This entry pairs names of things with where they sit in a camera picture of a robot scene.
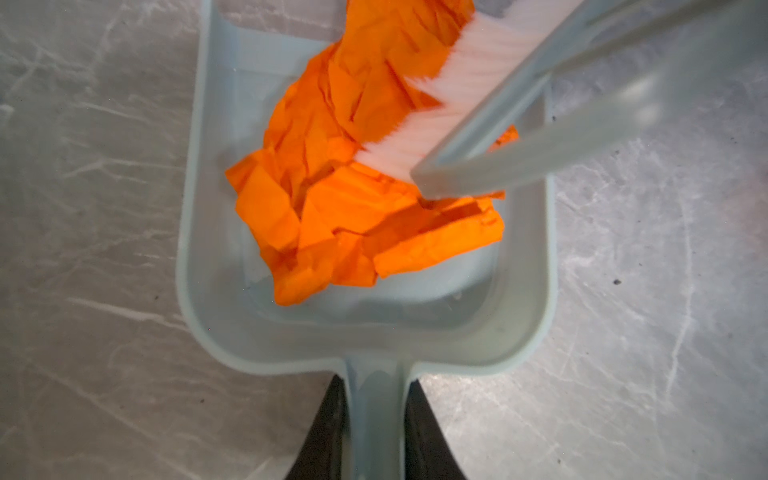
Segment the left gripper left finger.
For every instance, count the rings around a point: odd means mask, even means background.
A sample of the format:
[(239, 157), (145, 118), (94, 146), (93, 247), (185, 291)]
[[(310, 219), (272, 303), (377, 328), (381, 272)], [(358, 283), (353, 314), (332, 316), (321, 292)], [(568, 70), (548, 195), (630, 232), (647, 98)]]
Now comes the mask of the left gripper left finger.
[(340, 480), (347, 418), (344, 381), (330, 381), (305, 441), (285, 476), (286, 480)]

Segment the grey-blue plastic dustpan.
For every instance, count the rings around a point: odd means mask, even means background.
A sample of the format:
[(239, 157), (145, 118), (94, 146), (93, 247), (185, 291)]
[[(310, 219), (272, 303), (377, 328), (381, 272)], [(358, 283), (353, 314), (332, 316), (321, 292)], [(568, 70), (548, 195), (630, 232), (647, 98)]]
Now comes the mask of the grey-blue plastic dustpan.
[(405, 404), (426, 373), (482, 375), (524, 361), (557, 303), (554, 182), (497, 203), (501, 242), (372, 288), (275, 303), (269, 269), (234, 210), (226, 170), (260, 147), (275, 104), (322, 41), (239, 28), (201, 5), (177, 298), (200, 345), (253, 375), (330, 371), (345, 385), (342, 478), (405, 478)]

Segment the grey-blue hand brush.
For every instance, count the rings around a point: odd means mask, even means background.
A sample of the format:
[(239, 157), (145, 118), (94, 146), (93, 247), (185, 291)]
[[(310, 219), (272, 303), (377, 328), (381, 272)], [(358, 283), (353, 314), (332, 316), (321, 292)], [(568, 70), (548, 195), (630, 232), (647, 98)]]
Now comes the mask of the grey-blue hand brush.
[[(639, 8), (637, 1), (515, 1), (500, 17), (475, 14), (440, 73), (412, 80), (437, 106), (365, 144), (357, 161), (429, 199), (517, 188), (668, 120), (767, 51), (763, 1), (687, 1), (603, 38)], [(626, 84), (551, 117), (556, 77), (698, 20), (704, 27), (696, 37)]]

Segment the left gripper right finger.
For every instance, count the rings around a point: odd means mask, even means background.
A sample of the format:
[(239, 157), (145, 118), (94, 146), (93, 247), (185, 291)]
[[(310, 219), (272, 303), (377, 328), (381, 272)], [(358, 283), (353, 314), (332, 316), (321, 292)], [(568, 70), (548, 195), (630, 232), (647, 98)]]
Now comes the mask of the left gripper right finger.
[(407, 480), (466, 480), (418, 380), (408, 390), (404, 433)]

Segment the orange paper ball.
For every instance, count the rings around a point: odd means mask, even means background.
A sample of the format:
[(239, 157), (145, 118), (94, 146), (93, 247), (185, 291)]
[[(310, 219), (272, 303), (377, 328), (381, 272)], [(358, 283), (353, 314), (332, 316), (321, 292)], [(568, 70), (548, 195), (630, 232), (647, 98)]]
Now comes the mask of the orange paper ball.
[(374, 286), (498, 242), (494, 196), (428, 200), (368, 157), (407, 118), (444, 112), (426, 84), (477, 18), (470, 1), (351, 1), (341, 38), (277, 104), (262, 147), (227, 170), (235, 210), (291, 306)]

